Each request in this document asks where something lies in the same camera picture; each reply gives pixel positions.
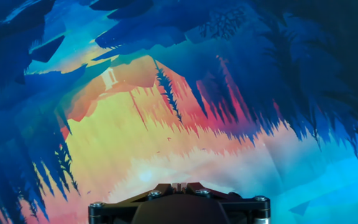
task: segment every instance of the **bolt head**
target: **bolt head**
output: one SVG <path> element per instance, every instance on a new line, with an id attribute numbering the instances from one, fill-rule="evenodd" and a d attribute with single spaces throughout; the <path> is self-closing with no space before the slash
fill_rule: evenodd
<path id="1" fill-rule="evenodd" d="M 103 202 L 93 202 L 92 204 L 90 204 L 90 207 L 94 207 L 94 208 L 100 208 L 104 205 Z"/>
<path id="2" fill-rule="evenodd" d="M 262 195 L 255 196 L 254 198 L 255 198 L 255 200 L 260 201 L 260 202 L 264 202 L 267 200 L 267 197 L 262 196 Z"/>
<path id="3" fill-rule="evenodd" d="M 152 197 L 156 197 L 156 196 L 160 196 L 160 195 L 161 195 L 161 191 L 159 191 L 159 190 L 152 190 L 149 193 L 149 196 L 152 196 Z"/>
<path id="4" fill-rule="evenodd" d="M 211 193 L 211 191 L 208 189 L 199 189 L 199 190 L 196 190 L 196 193 L 197 194 L 209 194 L 209 193 Z"/>

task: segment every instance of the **blue foliage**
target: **blue foliage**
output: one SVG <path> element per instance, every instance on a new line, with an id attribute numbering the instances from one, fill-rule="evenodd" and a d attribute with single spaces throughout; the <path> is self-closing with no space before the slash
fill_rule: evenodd
<path id="1" fill-rule="evenodd" d="M 92 36 L 111 49 L 94 60 L 118 58 L 65 74 L 25 75 L 34 61 L 49 62 L 64 47 L 67 37 L 51 27 L 70 25 L 59 16 L 71 6 L 108 11 L 103 16 L 118 20 Z M 108 67 L 144 55 L 183 76 L 205 116 L 209 106 L 216 118 L 238 122 L 236 100 L 250 125 L 224 130 L 229 138 L 253 142 L 283 123 L 299 140 L 310 133 L 319 145 L 348 142 L 358 158 L 358 1 L 0 0 L 0 208 L 6 220 L 25 223 L 23 200 L 33 216 L 40 210 L 48 219 L 43 196 L 56 195 L 53 182 L 65 199 L 66 191 L 80 194 L 61 132 L 71 133 L 71 100 Z M 217 55 L 228 61 L 229 77 Z M 157 70 L 182 122 L 172 81 Z"/>

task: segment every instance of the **pine tree silhouette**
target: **pine tree silhouette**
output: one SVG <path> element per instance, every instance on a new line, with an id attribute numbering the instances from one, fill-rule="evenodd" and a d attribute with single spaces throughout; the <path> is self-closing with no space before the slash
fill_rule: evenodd
<path id="1" fill-rule="evenodd" d="M 168 98 L 168 102 L 171 105 L 172 110 L 176 113 L 176 117 L 181 122 L 181 124 L 183 124 L 183 121 L 181 120 L 182 116 L 178 109 L 178 103 L 173 96 L 172 81 L 168 76 L 166 76 L 166 74 L 164 74 L 162 68 L 158 67 L 157 61 L 154 60 L 154 64 L 158 71 L 156 74 L 158 85 L 162 86 L 165 90 L 165 93 L 162 93 L 162 95 L 165 95 Z"/>

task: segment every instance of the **painted mural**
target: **painted mural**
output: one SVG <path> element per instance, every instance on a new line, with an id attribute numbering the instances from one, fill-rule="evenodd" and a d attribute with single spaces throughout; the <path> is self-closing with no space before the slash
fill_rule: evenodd
<path id="1" fill-rule="evenodd" d="M 0 0 L 0 223 L 201 182 L 358 223 L 358 0 Z"/>

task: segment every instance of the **screw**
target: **screw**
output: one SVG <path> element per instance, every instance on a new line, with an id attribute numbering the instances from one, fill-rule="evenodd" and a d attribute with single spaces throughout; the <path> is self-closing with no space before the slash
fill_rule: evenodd
<path id="1" fill-rule="evenodd" d="M 92 204 L 90 204 L 90 207 L 94 207 L 94 208 L 100 208 L 104 205 L 103 202 L 93 202 Z"/>
<path id="2" fill-rule="evenodd" d="M 149 196 L 152 196 L 152 197 L 156 197 L 156 196 L 160 196 L 160 195 L 161 195 L 161 191 L 159 191 L 159 190 L 152 190 L 149 193 Z"/>
<path id="3" fill-rule="evenodd" d="M 255 196 L 254 198 L 255 198 L 255 200 L 261 201 L 261 202 L 264 202 L 267 200 L 267 197 L 261 196 L 261 195 Z"/>
<path id="4" fill-rule="evenodd" d="M 196 193 L 197 194 L 209 194 L 211 191 L 208 190 L 208 189 L 199 189 L 199 190 L 196 190 Z"/>

